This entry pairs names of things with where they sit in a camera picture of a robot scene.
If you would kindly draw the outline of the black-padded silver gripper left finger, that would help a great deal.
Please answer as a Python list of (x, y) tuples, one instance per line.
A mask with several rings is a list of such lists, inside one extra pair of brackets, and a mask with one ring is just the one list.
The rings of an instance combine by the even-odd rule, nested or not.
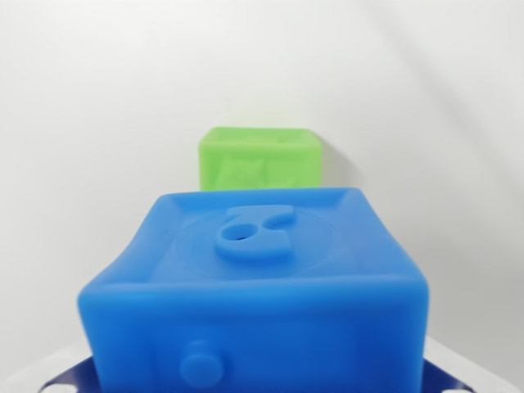
[(26, 392), (98, 392), (91, 350), (84, 341), (59, 349), (29, 367)]

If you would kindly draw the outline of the black-padded silver gripper right finger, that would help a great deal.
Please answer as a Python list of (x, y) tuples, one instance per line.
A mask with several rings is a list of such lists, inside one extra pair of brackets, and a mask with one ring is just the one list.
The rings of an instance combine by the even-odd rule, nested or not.
[(427, 337), (422, 392), (503, 392), (504, 381), (485, 368)]

